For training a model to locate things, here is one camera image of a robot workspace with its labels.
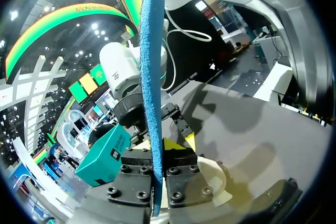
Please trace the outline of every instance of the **exhibition hall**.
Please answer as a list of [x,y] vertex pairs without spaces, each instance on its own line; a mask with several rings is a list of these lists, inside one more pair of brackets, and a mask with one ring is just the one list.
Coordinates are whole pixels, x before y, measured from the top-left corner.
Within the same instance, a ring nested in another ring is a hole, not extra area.
[[0,18],[0,167],[25,223],[319,220],[336,93],[308,0],[8,0]]

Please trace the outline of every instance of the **yellow object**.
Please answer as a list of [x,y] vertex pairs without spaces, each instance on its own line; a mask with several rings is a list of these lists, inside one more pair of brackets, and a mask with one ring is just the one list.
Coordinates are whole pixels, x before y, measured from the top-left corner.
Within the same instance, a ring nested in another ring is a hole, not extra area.
[[[184,147],[180,146],[179,144],[176,144],[175,142],[169,140],[168,138],[164,138],[164,149],[167,150],[171,150],[171,149],[176,149],[176,150],[183,150],[185,149]],[[144,142],[142,142],[141,144],[138,144],[136,147],[134,147],[133,149],[151,149],[151,142],[149,140],[146,140]]]
[[179,144],[176,144],[175,142],[169,140],[168,138],[164,138],[163,142],[164,142],[164,149],[166,151],[171,150],[171,149],[176,149],[176,150],[185,149],[184,147],[180,146]]
[[195,133],[191,133],[189,136],[185,138],[187,143],[190,145],[190,147],[196,152],[196,139],[195,139]]

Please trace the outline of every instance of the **display screen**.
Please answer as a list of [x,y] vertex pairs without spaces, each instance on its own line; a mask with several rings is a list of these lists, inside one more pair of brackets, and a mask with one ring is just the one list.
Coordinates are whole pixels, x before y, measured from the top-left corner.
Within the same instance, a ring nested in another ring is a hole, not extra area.
[[98,107],[98,105],[93,107],[93,110],[97,113],[97,115],[102,116],[103,112],[101,111],[101,109]]
[[71,85],[69,90],[78,103],[82,102],[88,96],[78,81]]
[[89,73],[80,78],[79,82],[82,84],[88,94],[92,94],[98,88]]
[[91,75],[96,80],[98,85],[102,85],[104,82],[106,82],[106,77],[103,71],[103,68],[101,65],[96,65],[94,68],[90,70]]

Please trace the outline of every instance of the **green sign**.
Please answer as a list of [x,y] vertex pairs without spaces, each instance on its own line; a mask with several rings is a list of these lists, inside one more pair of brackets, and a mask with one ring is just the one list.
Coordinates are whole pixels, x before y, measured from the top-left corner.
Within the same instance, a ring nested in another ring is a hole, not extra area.
[[102,85],[104,82],[106,82],[106,76],[100,64],[92,68],[90,73],[98,85]]
[[84,88],[79,84],[78,81],[71,85],[69,90],[78,103],[82,102],[86,97],[88,97],[84,91]]

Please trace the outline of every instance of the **person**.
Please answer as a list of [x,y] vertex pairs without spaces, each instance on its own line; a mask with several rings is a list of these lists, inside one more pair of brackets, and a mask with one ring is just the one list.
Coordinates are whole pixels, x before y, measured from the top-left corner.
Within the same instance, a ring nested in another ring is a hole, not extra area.
[[62,151],[60,146],[55,148],[54,156],[60,162],[63,162],[64,160],[67,161],[69,165],[71,165],[74,169],[77,169],[77,167],[79,166],[79,163],[76,160],[74,160],[72,157],[67,155],[64,151]]

